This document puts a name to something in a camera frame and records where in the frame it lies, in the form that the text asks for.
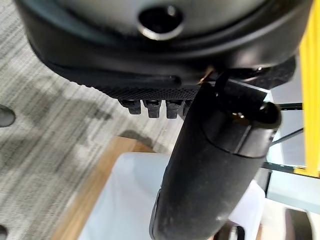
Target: bolt hole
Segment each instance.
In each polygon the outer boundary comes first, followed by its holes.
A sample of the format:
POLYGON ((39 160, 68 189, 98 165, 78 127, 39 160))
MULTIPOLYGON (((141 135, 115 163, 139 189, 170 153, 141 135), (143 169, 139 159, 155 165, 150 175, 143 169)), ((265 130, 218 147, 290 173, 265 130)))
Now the bolt hole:
POLYGON ((169 40, 182 31, 183 15, 174 6, 158 6, 139 14, 138 30, 153 40, 169 40))

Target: gray carpet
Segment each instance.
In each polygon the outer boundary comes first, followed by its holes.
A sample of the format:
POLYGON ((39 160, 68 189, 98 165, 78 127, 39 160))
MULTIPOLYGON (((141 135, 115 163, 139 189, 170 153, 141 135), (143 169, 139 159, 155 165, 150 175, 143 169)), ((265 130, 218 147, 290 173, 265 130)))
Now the gray carpet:
POLYGON ((16 122, 0 128, 0 225, 8 240, 51 238, 113 136, 170 153, 182 120, 129 115, 118 101, 53 73, 35 57, 15 6, 0 1, 0 104, 16 122))

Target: metal rod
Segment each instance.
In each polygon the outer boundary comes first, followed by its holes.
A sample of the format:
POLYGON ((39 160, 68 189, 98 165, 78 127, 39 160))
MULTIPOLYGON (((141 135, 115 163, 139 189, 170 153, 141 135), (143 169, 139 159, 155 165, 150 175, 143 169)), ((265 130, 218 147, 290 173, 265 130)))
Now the metal rod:
POLYGON ((271 175, 272 175, 272 170, 269 170, 268 171, 268 178, 266 179, 266 184, 265 184, 265 188, 264 188, 265 197, 268 196, 268 189, 269 189, 269 185, 270 185, 271 175))
POLYGON ((309 176, 309 175, 303 175, 303 174, 297 174, 295 173, 295 169, 297 167, 294 166, 287 166, 287 165, 282 165, 282 164, 276 164, 276 163, 271 163, 271 162, 267 162, 265 161, 262 164, 263 169, 268 169, 268 170, 273 170, 273 171, 278 171, 278 172, 283 172, 283 173, 287 173, 287 174, 294 174, 294 175, 300 175, 300 176, 305 176, 308 178, 313 178, 313 179, 320 179, 320 177, 316 177, 316 176, 309 176))
POLYGON ((300 128, 300 129, 297 130, 297 131, 294 131, 294 132, 292 132, 292 133, 289 133, 288 135, 286 135, 286 136, 284 136, 284 137, 281 137, 281 138, 279 138, 279 139, 276 140, 276 141, 273 141, 273 142, 271 143, 271 146, 276 145, 276 144, 279 144, 279 143, 282 143, 283 141, 288 140, 288 139, 291 139, 291 138, 293 138, 294 136, 297 136, 297 135, 299 135, 299 134, 301 134, 301 133, 303 133, 303 132, 304 132, 304 128, 300 128))
POLYGON ((302 102, 294 102, 294 103, 281 103, 278 104, 281 108, 281 111, 290 111, 290 110, 303 110, 302 102))

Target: chair leg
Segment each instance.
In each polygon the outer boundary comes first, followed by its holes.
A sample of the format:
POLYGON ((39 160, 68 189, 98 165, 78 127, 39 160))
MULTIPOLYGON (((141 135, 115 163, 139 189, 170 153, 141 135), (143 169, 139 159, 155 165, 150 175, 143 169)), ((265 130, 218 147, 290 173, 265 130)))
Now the chair leg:
POLYGON ((10 108, 0 104, 0 128, 5 128, 13 124, 16 114, 10 108))

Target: yellow object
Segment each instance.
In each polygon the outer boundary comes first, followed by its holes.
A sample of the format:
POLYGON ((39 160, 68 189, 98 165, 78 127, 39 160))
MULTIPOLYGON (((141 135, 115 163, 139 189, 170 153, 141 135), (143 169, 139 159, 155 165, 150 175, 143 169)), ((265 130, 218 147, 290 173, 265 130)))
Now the yellow object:
POLYGON ((315 0, 300 46, 306 168, 294 173, 320 176, 320 0, 315 0))

